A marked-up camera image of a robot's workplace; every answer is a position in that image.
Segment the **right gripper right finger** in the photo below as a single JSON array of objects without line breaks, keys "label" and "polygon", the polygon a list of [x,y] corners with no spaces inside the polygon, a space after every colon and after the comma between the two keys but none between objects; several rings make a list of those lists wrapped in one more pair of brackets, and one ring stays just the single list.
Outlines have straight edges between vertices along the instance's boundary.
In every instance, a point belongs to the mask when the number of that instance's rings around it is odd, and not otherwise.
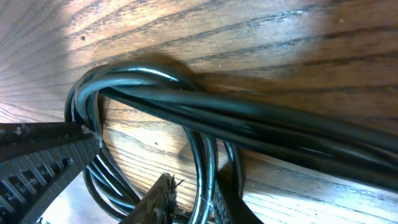
[{"label": "right gripper right finger", "polygon": [[216,176],[216,188],[213,198],[213,213],[216,224],[263,224],[242,200],[243,166],[232,165],[232,180],[220,172]]}]

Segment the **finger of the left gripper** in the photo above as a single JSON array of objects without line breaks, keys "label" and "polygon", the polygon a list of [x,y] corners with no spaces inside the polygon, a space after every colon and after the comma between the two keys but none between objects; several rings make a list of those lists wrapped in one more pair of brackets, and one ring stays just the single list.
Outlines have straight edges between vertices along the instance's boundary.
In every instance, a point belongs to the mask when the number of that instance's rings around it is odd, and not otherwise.
[{"label": "finger of the left gripper", "polygon": [[35,223],[100,152],[76,123],[1,125],[1,223]]}]

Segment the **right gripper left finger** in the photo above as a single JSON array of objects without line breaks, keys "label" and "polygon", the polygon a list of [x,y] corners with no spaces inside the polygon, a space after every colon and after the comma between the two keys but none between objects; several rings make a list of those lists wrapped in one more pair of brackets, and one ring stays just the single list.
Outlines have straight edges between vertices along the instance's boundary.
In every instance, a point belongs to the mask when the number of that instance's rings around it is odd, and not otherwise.
[{"label": "right gripper left finger", "polygon": [[174,176],[163,173],[136,208],[119,224],[183,223],[183,216],[176,212],[176,188]]}]

